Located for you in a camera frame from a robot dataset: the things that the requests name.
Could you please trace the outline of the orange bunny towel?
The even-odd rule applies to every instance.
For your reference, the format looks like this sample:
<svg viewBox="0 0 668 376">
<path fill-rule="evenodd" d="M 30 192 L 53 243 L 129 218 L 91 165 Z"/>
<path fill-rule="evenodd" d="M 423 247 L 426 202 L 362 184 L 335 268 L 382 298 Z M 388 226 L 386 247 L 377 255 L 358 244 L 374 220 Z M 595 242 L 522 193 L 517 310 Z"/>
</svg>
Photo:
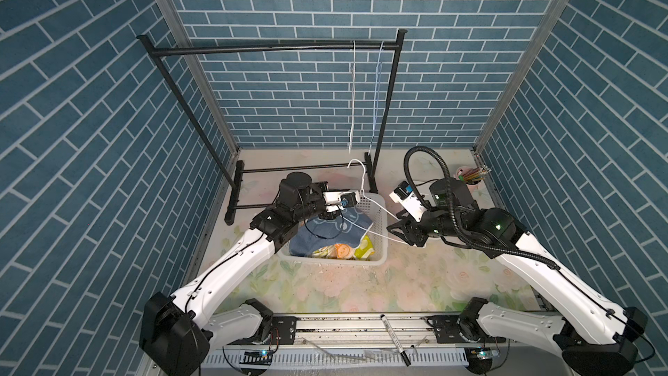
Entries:
<svg viewBox="0 0 668 376">
<path fill-rule="evenodd" d="M 327 245 L 318 248 L 311 256 L 317 259 L 341 259 L 348 260 L 354 257 L 355 249 L 346 244 Z"/>
</svg>

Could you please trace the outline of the white perforated plastic basket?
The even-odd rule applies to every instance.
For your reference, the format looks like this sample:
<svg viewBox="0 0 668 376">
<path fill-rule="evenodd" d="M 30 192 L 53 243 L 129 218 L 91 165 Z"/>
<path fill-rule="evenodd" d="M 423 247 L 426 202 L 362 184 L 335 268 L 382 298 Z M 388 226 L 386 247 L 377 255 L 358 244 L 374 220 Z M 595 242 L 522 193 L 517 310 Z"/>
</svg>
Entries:
<svg viewBox="0 0 668 376">
<path fill-rule="evenodd" d="M 384 198 L 365 196 L 334 220 L 309 219 L 308 228 L 278 252 L 286 261 L 337 266 L 380 266 L 387 258 L 387 212 Z"/>
</svg>

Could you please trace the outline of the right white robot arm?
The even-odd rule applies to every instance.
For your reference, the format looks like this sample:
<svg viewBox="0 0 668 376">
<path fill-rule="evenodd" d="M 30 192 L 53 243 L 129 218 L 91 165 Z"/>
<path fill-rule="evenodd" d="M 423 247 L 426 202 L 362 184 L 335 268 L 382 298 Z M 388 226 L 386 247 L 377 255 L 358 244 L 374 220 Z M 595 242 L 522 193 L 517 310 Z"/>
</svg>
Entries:
<svg viewBox="0 0 668 376">
<path fill-rule="evenodd" d="M 481 209 L 468 186 L 454 178 L 430 186 L 431 198 L 401 182 L 390 194 L 402 205 L 389 233 L 423 247 L 441 238 L 457 248 L 483 252 L 516 273 L 547 300 L 553 315 L 522 313 L 480 297 L 459 315 L 463 339 L 514 339 L 561 357 L 579 375 L 625 375 L 641 363 L 635 341 L 644 336 L 647 316 L 636 307 L 607 299 L 555 259 L 537 238 L 501 208 Z"/>
</svg>

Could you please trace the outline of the black clothes rack frame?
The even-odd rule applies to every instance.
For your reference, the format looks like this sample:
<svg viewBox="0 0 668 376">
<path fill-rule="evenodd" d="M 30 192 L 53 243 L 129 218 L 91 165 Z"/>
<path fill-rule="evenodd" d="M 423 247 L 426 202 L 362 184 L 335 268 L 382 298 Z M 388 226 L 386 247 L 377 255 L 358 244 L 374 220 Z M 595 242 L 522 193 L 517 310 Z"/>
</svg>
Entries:
<svg viewBox="0 0 668 376">
<path fill-rule="evenodd" d="M 238 152 L 242 146 L 316 149 L 333 146 L 348 150 L 352 42 L 356 41 L 356 124 L 352 149 L 365 148 L 361 159 L 367 168 L 365 190 L 377 193 L 377 164 L 407 32 L 400 29 L 395 39 L 384 41 L 379 123 L 372 151 L 368 147 L 372 136 L 375 65 L 382 41 L 313 39 L 159 48 L 146 35 L 137 39 L 229 184 L 231 196 L 224 221 L 232 225 L 237 212 L 245 209 L 239 200 L 243 179 L 252 169 L 241 158 L 233 165 L 222 160 L 182 88 L 170 74 L 167 58 L 191 58 L 199 68 L 212 68 L 222 77 L 216 81 L 214 76 L 205 76 L 204 83 L 205 90 L 214 95 L 214 108 L 220 111 L 225 129 L 232 135 L 232 152 Z"/>
</svg>

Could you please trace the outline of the yellow green towel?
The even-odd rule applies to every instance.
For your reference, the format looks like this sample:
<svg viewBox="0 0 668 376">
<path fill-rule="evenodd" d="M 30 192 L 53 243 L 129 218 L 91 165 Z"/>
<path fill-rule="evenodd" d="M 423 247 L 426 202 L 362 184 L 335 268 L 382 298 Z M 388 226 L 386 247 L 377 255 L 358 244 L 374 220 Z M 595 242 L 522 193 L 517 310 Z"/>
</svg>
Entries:
<svg viewBox="0 0 668 376">
<path fill-rule="evenodd" d="M 359 245 L 354 250 L 354 258 L 356 260 L 370 260 L 375 254 L 374 245 L 368 235 L 365 235 L 360 240 Z"/>
</svg>

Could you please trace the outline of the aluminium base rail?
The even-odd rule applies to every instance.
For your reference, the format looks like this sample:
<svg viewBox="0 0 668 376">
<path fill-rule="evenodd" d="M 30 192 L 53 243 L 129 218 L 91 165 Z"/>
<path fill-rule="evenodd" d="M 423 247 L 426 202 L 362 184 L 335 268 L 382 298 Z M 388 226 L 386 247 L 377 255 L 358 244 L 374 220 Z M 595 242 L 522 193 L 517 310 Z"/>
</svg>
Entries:
<svg viewBox="0 0 668 376">
<path fill-rule="evenodd" d="M 229 369 L 235 375 L 273 372 L 316 374 L 319 371 L 386 369 L 456 369 L 466 375 L 511 371 L 509 359 L 529 356 L 539 368 L 565 374 L 560 358 L 514 339 L 462 338 L 458 317 L 451 313 L 387 313 L 386 317 L 412 365 L 401 360 L 379 313 L 275 315 L 263 341 L 238 340 L 209 351 L 200 369 Z"/>
</svg>

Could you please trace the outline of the bundle of coloured pencils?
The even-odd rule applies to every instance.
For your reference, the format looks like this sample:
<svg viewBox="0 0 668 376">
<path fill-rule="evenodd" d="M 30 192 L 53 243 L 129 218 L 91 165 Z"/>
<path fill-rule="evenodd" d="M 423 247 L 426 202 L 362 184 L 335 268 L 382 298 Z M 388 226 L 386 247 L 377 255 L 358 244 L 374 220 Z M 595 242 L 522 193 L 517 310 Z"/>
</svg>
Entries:
<svg viewBox="0 0 668 376">
<path fill-rule="evenodd" d="M 476 185 L 481 182 L 492 169 L 487 165 L 482 167 L 461 167 L 456 173 L 456 177 L 467 185 Z"/>
</svg>

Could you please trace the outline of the blue bear towel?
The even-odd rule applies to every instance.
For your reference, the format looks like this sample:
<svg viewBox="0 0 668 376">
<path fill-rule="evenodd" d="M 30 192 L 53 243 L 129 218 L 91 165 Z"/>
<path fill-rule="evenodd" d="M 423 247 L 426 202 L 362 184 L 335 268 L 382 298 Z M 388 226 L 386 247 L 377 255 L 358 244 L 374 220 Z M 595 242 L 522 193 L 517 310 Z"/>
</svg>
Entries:
<svg viewBox="0 0 668 376">
<path fill-rule="evenodd" d="M 309 219 L 290 241 L 288 252 L 295 257 L 313 258 L 314 251 L 327 245 L 346 244 L 355 249 L 372 226 L 372 219 L 357 208 L 344 209 L 332 220 Z"/>
</svg>

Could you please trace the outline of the black marker on rail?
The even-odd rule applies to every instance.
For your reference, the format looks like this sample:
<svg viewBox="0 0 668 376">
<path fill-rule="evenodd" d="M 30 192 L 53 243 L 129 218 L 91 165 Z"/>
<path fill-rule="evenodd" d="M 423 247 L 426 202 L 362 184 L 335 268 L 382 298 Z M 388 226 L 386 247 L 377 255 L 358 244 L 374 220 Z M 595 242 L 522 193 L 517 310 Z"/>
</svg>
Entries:
<svg viewBox="0 0 668 376">
<path fill-rule="evenodd" d="M 412 362 L 411 362 L 407 352 L 405 351 L 405 348 L 402 346 L 402 343 L 400 342 L 400 340 L 399 340 L 395 330 L 393 329 L 390 321 L 388 320 L 388 318 L 386 317 L 385 314 L 381 314 L 380 319 L 381 319 L 381 321 L 384 325 L 384 328 L 385 328 L 386 332 L 388 332 L 392 343 L 398 349 L 398 353 L 399 353 L 399 356 L 400 356 L 401 360 L 404 362 L 404 364 L 407 367 L 410 367 L 410 365 L 412 365 Z"/>
</svg>

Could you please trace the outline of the white wire hanger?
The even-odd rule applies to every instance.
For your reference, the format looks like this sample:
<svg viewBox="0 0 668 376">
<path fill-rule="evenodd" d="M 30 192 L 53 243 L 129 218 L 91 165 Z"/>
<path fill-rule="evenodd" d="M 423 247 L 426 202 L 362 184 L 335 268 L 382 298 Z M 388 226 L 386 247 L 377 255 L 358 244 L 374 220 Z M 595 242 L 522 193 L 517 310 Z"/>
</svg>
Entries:
<svg viewBox="0 0 668 376">
<path fill-rule="evenodd" d="M 360 195 L 360 198 L 361 198 L 361 199 L 368 200 L 368 201 L 370 201 L 371 203 L 373 203 L 373 204 L 374 204 L 375 206 L 377 206 L 382 212 L 385 212 L 386 217 L 389 215 L 389 216 L 392 217 L 393 219 L 398 219 L 398 217 L 397 217 L 395 214 L 393 214 L 392 212 L 388 211 L 388 210 L 384 207 L 384 205 L 380 205 L 377 201 L 375 201 L 375 200 L 372 199 L 372 198 L 369 198 L 369 197 L 365 194 L 365 177 L 366 177 L 366 174 L 367 174 L 367 168 L 366 168 L 365 163 L 364 163 L 363 161 L 359 160 L 358 158 L 352 158 L 352 159 L 350 159 L 350 160 L 348 161 L 348 163 L 347 163 L 347 165 L 346 165 L 346 168 L 351 168 L 351 166 L 352 166 L 353 164 L 358 164 L 358 165 L 360 165 L 360 166 L 362 167 L 362 169 L 363 169 L 363 173 L 362 173 L 362 175 L 361 175 L 361 177 L 360 177 L 360 186 L 359 186 L 359 195 Z M 384 236 L 384 235 L 382 235 L 382 234 L 378 234 L 378 233 L 377 233 L 376 235 L 382 236 L 382 237 L 385 238 L 386 240 L 391 240 L 391 241 L 393 241 L 393 242 L 396 242 L 396 243 L 399 243 L 399 244 L 402 244 L 402 245 L 408 245 L 408 243 L 404 242 L 403 240 L 397 240 L 396 238 L 389 237 L 389 236 Z"/>
<path fill-rule="evenodd" d="M 352 42 L 352 61 L 351 61 L 351 125 L 348 135 L 348 153 L 352 153 L 355 124 L 356 124 L 356 76 L 357 76 L 357 42 Z"/>
</svg>

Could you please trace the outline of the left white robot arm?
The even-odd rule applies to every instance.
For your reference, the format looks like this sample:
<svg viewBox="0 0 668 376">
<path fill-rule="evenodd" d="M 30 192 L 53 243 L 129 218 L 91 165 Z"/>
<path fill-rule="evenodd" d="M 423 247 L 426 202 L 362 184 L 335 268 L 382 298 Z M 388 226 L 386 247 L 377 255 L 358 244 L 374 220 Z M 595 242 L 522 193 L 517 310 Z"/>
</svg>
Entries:
<svg viewBox="0 0 668 376">
<path fill-rule="evenodd" d="M 276 254 L 309 219 L 335 219 L 360 201 L 358 191 L 332 191 L 304 172 L 282 179 L 273 202 L 259 212 L 229 252 L 172 294 L 144 305 L 139 346 L 168 375 L 192 375 L 213 348 L 238 340 L 263 341 L 272 312 L 250 299 L 229 313 L 217 308 L 238 285 Z"/>
</svg>

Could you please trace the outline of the light blue wire hanger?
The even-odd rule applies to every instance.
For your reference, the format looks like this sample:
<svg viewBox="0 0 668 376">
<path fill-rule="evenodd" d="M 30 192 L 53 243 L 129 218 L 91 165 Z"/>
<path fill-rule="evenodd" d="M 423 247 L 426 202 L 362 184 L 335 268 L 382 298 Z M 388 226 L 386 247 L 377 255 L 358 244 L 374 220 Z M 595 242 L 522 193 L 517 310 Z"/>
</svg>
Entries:
<svg viewBox="0 0 668 376">
<path fill-rule="evenodd" d="M 372 151 L 373 143 L 376 137 L 377 124 L 379 123 L 379 101 L 380 101 L 380 80 L 382 76 L 382 53 L 384 51 L 384 41 L 380 43 L 379 53 L 377 54 L 377 62 L 375 65 L 375 79 L 373 90 L 373 106 L 372 106 L 372 136 L 369 142 L 368 151 Z"/>
</svg>

